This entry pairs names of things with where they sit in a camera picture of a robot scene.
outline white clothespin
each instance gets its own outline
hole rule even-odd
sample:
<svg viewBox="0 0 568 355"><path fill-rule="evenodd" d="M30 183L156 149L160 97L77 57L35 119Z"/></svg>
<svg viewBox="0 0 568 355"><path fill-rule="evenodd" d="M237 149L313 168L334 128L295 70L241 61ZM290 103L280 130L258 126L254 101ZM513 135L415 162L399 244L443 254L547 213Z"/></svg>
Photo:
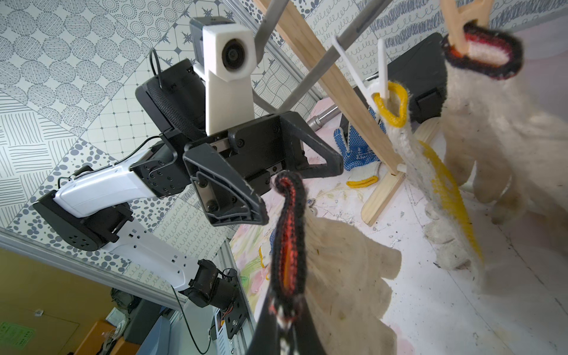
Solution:
<svg viewBox="0 0 568 355"><path fill-rule="evenodd" d="M368 85L365 85L363 80L359 77L357 70L355 69L355 65L353 63L353 59L350 55L345 53L343 47L337 41L337 37L332 38L333 46L339 53L339 55L345 61L349 72L353 76L355 83L361 90L361 93L367 100L369 106L378 114L378 107L375 104L375 100L373 100L373 94L379 93L383 99L389 98L389 74L387 72L387 54L385 48L385 41L383 39L379 39L377 46L378 46L378 69L379 69L379 77L369 81Z"/></svg>

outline patterned wallpaper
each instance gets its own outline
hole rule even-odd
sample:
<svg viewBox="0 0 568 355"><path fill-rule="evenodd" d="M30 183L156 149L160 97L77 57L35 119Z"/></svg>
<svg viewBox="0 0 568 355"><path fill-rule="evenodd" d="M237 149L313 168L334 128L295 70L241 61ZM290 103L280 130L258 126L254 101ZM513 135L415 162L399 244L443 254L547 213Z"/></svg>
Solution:
<svg viewBox="0 0 568 355"><path fill-rule="evenodd" d="M163 68L194 61L189 20L217 15L233 18L219 0L0 1L0 227L170 291L130 260L71 247L32 204L56 189L59 177L85 164L106 166L159 133L134 96L152 76L149 48ZM269 53L251 78L273 105L297 84ZM314 105L306 95L295 110L307 117ZM255 114L264 112L255 106ZM191 186L130 205L150 231L198 258L212 258L235 233L209 225Z"/></svg>
<svg viewBox="0 0 568 355"><path fill-rule="evenodd" d="M255 20L262 19L262 12L253 0L240 1ZM458 0L459 5L471 0ZM357 16L369 0L292 0L324 47L329 48L332 36L341 34L350 21ZM491 28L512 29L568 7L568 0L495 0L490 15ZM377 71L377 39L383 38L389 61L399 57L428 35L447 33L439 0L393 0L371 26L347 51L357 63L359 73L368 77ZM290 60L305 74L307 69L294 55L280 34L272 39L280 45ZM343 59L337 61L352 85L355 84Z"/></svg>

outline green sign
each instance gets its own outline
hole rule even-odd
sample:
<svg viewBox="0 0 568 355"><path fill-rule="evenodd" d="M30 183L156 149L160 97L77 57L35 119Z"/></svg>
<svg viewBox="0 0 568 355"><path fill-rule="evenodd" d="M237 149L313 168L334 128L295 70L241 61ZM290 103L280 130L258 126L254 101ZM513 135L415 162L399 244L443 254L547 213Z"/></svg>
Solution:
<svg viewBox="0 0 568 355"><path fill-rule="evenodd" d="M22 350L34 334L35 330L32 328L5 321L0 324L0 345L9 345Z"/></svg>

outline black cable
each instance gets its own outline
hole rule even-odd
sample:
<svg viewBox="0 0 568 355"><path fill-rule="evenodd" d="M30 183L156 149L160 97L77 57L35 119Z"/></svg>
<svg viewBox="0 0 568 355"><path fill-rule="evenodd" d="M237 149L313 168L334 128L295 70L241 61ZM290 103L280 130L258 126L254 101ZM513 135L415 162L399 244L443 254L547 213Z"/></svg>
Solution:
<svg viewBox="0 0 568 355"><path fill-rule="evenodd" d="M80 176L85 176L85 175L87 175L87 174L94 173L94 172L97 172L97 171L102 170L102 169L106 169L106 168L108 168L109 166L115 166L115 165L117 165L117 164L120 164L121 162L125 161L126 159L128 159L128 158L130 158L131 156L133 156L134 154L136 154L136 152L139 151L139 150L144 146L144 144L146 144L146 143L149 142L150 140L156 139L156 138L161 138L161 137L160 137L160 136L152 136L152 137L149 137L149 138L147 138L145 141L143 141L142 144L140 144L140 145L138 146L138 148L134 149L134 151L133 151L132 153L130 153L129 155L127 155L127 156L125 156L124 158L120 159L120 160L117 161L116 163L114 163L114 164L112 164L112 165L103 166L102 168L98 168L98 169L95 169L95 170L91 170L91 171L89 171L89 172L84 172L84 173L82 173ZM71 180L71 178L68 178L68 177L61 177L61 178L59 178L59 179L68 179L68 180Z"/></svg>
<svg viewBox="0 0 568 355"><path fill-rule="evenodd" d="M211 339L211 330L213 328L215 328L215 317L213 317L212 321L213 321L213 325L211 326L211 328L209 328L209 339ZM217 334L216 333L217 333L217 329L215 328L215 340L217 340Z"/></svg>
<svg viewBox="0 0 568 355"><path fill-rule="evenodd" d="M226 268L226 269L224 269L224 270L221 272L221 275L223 275L223 277L228 278L229 280L232 280L233 277L237 276L237 273L236 273L236 271L235 271L235 275L231 276L231 274L230 274L231 270L234 270L234 269L232 269L232 268Z"/></svg>
<svg viewBox="0 0 568 355"><path fill-rule="evenodd" d="M154 69L154 62L152 61L152 54L154 54L154 57L156 58L156 66L158 67L158 73L157 74L156 74L156 70ZM160 89L164 89L164 86L162 85L162 77L161 77L162 69L160 68L160 59L158 57L158 53L156 52L156 50L154 48L152 48L150 50L150 53L148 54L148 56L150 57L150 66L152 67L152 73L154 73L154 76L158 76L158 83L160 84Z"/></svg>
<svg viewBox="0 0 568 355"><path fill-rule="evenodd" d="M71 178L64 177L64 176L60 176L60 177L57 179L57 188L58 188L58 189L61 188L61 179L71 180Z"/></svg>
<svg viewBox="0 0 568 355"><path fill-rule="evenodd" d="M138 148L134 149L134 151L133 151L132 153L130 153L129 155L127 155L127 156L125 156L124 158L120 159L116 164L119 164L119 163L125 161L126 159L130 158L130 157L133 156L137 151L139 151L139 150L144 146L144 144L146 144L146 143L148 143L149 141L151 141L152 139L156 139L156 138L160 138L160 136L152 136L152 137L147 138L145 141L142 142L142 144L140 144L140 145L138 146Z"/></svg>
<svg viewBox="0 0 568 355"><path fill-rule="evenodd" d="M195 342L195 338L193 338L193 334L191 332L191 329L189 328L189 323L187 322L187 318L185 318L185 312L183 311L183 307L181 306L181 302L179 301L179 298L177 296L177 292L174 289L174 286L172 286L172 290L174 291L174 295L176 296L176 300L178 300L178 304L179 304L179 308L181 309L181 314L183 315L183 320L185 321L185 325L187 326L187 330L189 331L189 335L191 336L191 339L193 340L193 344L195 345L195 348L197 349L197 351L199 351L199 353L201 355L205 355L208 351L209 351L209 347L211 346L211 334L209 334L209 345L207 346L207 350L205 350L205 352L202 352L199 347L197 346L197 343Z"/></svg>

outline yellow wall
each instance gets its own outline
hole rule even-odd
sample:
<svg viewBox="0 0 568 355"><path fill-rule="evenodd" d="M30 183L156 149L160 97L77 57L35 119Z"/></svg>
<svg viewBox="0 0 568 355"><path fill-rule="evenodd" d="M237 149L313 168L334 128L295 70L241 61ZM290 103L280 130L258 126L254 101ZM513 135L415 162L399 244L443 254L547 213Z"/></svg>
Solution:
<svg viewBox="0 0 568 355"><path fill-rule="evenodd" d="M32 312L42 309L49 317L78 324L59 354L75 351L95 321L104 319L112 310L110 290L100 283L0 249L1 303Z"/></svg>

